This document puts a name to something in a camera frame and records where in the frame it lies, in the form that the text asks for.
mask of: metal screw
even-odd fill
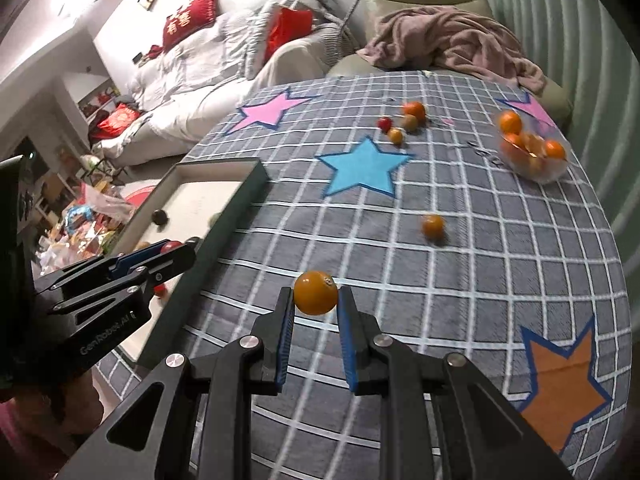
[[[373,344],[375,346],[382,346],[382,347],[391,346],[393,341],[394,339],[387,334],[378,334],[373,338]]]
[[[456,368],[460,368],[461,366],[466,365],[466,357],[459,353],[449,354],[447,356],[447,363],[449,366],[455,366]]]
[[[255,348],[259,342],[260,340],[255,335],[246,335],[240,340],[240,346],[242,348]]]
[[[171,354],[167,356],[164,362],[169,368],[177,368],[178,366],[182,366],[182,363],[184,362],[184,355]]]

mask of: small orange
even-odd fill
[[[522,131],[522,119],[513,110],[505,110],[498,116],[498,127],[504,134],[519,134]]]
[[[338,303],[338,287],[326,272],[308,270],[293,285],[293,302],[300,312],[322,316]]]
[[[391,128],[386,133],[386,136],[389,137],[389,140],[396,146],[400,146],[402,144],[402,140],[404,139],[404,135],[402,134],[402,130],[400,128]]]
[[[404,115],[412,115],[418,122],[422,124],[427,118],[427,110],[424,105],[419,101],[411,101],[402,105],[402,113]]]
[[[405,115],[400,121],[400,126],[404,128],[404,130],[410,134],[418,129],[418,119],[412,115]]]
[[[426,215],[422,219],[422,232],[429,239],[439,241],[444,238],[444,218],[440,215]]]
[[[547,142],[545,142],[545,151],[546,156],[548,156],[549,158],[561,158],[562,160],[566,159],[564,146],[557,140],[548,140]]]
[[[535,156],[545,156],[545,139],[539,135],[522,132],[520,134],[524,142],[524,149]]]
[[[519,134],[504,134],[504,140],[524,150],[524,139]]]
[[[546,160],[541,156],[533,156],[529,157],[529,171],[533,175],[542,174],[545,171]]]

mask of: clutter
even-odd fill
[[[134,210],[108,181],[94,187],[82,184],[80,196],[65,207],[60,221],[40,239],[36,256],[41,275],[108,253]]]

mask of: blue star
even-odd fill
[[[381,152],[370,137],[362,139],[348,153],[318,155],[321,162],[335,170],[331,183],[324,190],[324,196],[362,186],[394,198],[396,194],[391,172],[412,156]]]

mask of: gray checkered tablecloth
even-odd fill
[[[573,155],[560,182],[543,188],[465,147],[495,152],[492,117],[506,108],[496,99],[522,98],[466,76],[315,80],[293,84],[289,95],[314,98],[285,111],[275,130],[253,124],[226,135],[244,117],[233,114],[186,157],[259,156],[272,184],[238,225],[171,350],[216,352],[308,269],[351,285],[359,309],[415,351],[464,352],[521,409],[546,388],[535,374],[543,351],[533,348],[570,360],[586,340],[579,351],[591,353],[589,387],[602,403],[570,421],[559,452],[577,478],[592,478],[622,430],[631,335],[616,245]],[[435,121],[398,149],[376,120],[410,100],[427,104]],[[349,152],[366,136],[384,152],[413,155],[393,173],[395,197],[362,186],[325,197],[334,171],[318,155]],[[443,246],[420,232],[428,212],[446,220]],[[254,479],[377,478],[379,402],[347,389],[335,313],[297,314],[283,393],[254,399]],[[120,397],[140,380],[117,352],[99,369]],[[199,422],[194,466],[200,430]],[[438,462],[439,448],[432,451]]]

